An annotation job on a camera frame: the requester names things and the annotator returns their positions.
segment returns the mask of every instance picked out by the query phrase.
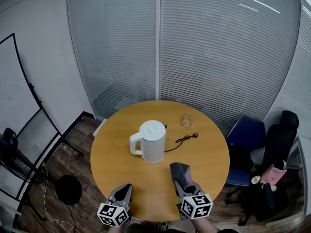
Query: white electric kettle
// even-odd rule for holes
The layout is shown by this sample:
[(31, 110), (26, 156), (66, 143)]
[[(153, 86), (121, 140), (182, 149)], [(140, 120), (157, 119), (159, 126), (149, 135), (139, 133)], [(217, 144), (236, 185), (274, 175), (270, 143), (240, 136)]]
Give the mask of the white electric kettle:
[[(130, 151), (141, 155), (150, 163), (158, 163), (164, 158), (166, 129), (159, 121), (146, 121), (139, 128), (139, 132), (130, 136)], [(140, 150), (136, 150), (136, 143), (140, 142)]]

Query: chair armrest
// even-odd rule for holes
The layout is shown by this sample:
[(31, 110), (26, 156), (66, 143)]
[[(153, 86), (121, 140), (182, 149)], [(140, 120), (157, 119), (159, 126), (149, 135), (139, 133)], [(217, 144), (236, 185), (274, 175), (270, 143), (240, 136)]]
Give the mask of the chair armrest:
[(274, 197), (273, 197), (270, 184), (269, 183), (265, 184), (263, 186), (263, 190), (264, 190), (269, 208), (273, 209), (275, 207), (275, 203), (274, 203)]

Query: kettle lid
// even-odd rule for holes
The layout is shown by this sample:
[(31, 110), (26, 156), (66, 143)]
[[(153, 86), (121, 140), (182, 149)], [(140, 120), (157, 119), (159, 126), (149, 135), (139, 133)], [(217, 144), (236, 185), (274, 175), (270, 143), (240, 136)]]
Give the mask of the kettle lid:
[(161, 140), (165, 136), (166, 129), (163, 123), (150, 120), (141, 125), (139, 132), (142, 134), (142, 138), (146, 141), (155, 142)]

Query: window blinds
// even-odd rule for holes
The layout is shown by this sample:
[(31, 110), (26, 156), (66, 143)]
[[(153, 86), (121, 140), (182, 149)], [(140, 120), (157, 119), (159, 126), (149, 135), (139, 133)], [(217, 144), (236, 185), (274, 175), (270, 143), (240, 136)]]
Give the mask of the window blinds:
[(98, 117), (155, 99), (156, 0), (67, 0), (72, 42)]
[(263, 119), (290, 66), (300, 0), (161, 0), (160, 95), (224, 134)]
[(293, 63), (268, 115), (264, 119), (266, 128), (278, 123), (283, 110), (298, 115), (298, 135), (311, 138), (311, 0), (302, 0), (300, 38)]

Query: round wooden table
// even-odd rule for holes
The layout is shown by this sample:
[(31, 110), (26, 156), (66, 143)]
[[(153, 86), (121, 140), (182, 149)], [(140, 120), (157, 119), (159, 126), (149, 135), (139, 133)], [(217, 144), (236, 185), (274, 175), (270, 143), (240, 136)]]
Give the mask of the round wooden table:
[[(184, 113), (193, 116), (188, 130), (180, 125)], [(148, 120), (168, 125), (166, 150), (176, 147), (175, 140), (186, 135), (199, 136), (165, 153), (161, 162), (150, 164), (129, 149), (129, 137)], [(180, 219), (169, 167), (172, 162), (190, 165), (193, 181), (212, 199), (220, 193), (229, 172), (229, 152), (218, 127), (198, 110), (172, 101), (146, 101), (118, 111), (99, 130), (91, 150), (93, 177), (103, 195), (108, 197), (116, 187), (131, 183), (133, 216), (148, 221)]]

